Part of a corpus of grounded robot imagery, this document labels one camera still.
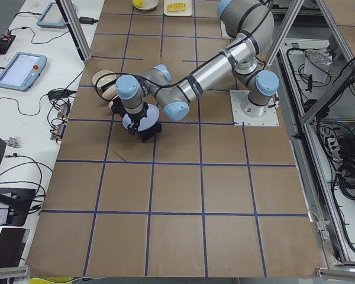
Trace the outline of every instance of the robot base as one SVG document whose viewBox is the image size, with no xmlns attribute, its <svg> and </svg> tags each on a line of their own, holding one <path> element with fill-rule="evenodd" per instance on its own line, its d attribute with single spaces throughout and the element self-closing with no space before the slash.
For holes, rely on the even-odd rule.
<svg viewBox="0 0 355 284">
<path fill-rule="evenodd" d="M 254 126 L 254 127 L 278 127 L 276 109 L 268 108 L 264 116 L 253 118 L 246 115 L 241 109 L 241 101 L 247 97 L 248 91 L 230 90 L 231 108 L 233 109 L 233 120 L 235 126 Z"/>
</svg>

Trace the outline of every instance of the blue joint cap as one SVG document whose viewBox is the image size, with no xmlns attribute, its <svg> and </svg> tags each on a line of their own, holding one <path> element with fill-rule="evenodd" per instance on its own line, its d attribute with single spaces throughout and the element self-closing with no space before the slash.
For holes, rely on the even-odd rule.
<svg viewBox="0 0 355 284">
<path fill-rule="evenodd" d="M 153 68 L 156 69 L 156 70 L 161 71 L 163 73 L 163 75 L 166 77 L 166 80 L 168 82 L 171 82 L 171 74 L 168 71 L 166 66 L 164 66 L 163 64 L 159 64 L 157 66 L 154 66 Z"/>
<path fill-rule="evenodd" d="M 279 78 L 275 73 L 268 70 L 260 71 L 255 80 L 258 90 L 265 96 L 273 96 L 279 85 Z"/>
<path fill-rule="evenodd" d="M 222 13 L 225 11 L 226 7 L 230 4 L 230 2 L 233 0 L 221 0 L 220 4 L 218 5 L 217 8 L 217 16 L 218 18 L 221 18 Z"/>
<path fill-rule="evenodd" d="M 163 108 L 164 113 L 171 120 L 181 120 L 185 118 L 189 112 L 189 105 L 186 102 L 172 102 Z"/>
<path fill-rule="evenodd" d="M 124 75 L 117 79 L 116 89 L 120 99 L 131 99 L 138 92 L 138 81 L 134 76 Z"/>
</svg>

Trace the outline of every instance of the yellow food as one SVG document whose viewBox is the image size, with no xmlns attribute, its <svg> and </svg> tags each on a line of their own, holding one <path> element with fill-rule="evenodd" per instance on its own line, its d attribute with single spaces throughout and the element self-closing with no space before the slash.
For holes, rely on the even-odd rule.
<svg viewBox="0 0 355 284">
<path fill-rule="evenodd" d="M 133 5 L 138 8 L 142 8 L 143 1 L 142 0 L 133 0 Z"/>
<path fill-rule="evenodd" d="M 180 12 L 180 11 L 185 11 L 187 8 L 187 5 L 185 3 L 172 3 L 167 5 L 167 10 L 169 12 Z"/>
</svg>

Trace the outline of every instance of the tablet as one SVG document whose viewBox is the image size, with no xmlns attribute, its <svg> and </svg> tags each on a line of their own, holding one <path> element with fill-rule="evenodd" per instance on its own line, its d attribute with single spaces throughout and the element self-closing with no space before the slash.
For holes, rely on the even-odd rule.
<svg viewBox="0 0 355 284">
<path fill-rule="evenodd" d="M 0 88 L 27 91 L 46 65 L 46 56 L 18 52 L 0 74 Z"/>
<path fill-rule="evenodd" d="M 48 4 L 45 11 L 43 11 L 42 15 L 39 17 L 37 25 L 44 28 L 64 28 L 66 26 L 66 22 L 55 2 Z"/>
</svg>

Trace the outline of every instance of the corn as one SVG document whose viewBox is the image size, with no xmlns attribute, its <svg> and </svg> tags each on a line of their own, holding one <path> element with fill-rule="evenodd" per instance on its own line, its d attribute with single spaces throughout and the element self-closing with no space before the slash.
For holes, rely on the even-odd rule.
<svg viewBox="0 0 355 284">
<path fill-rule="evenodd" d="M 185 11 L 187 8 L 187 5 L 185 3 L 172 3 L 167 5 L 167 10 L 169 12 L 180 12 L 180 11 Z"/>
</svg>

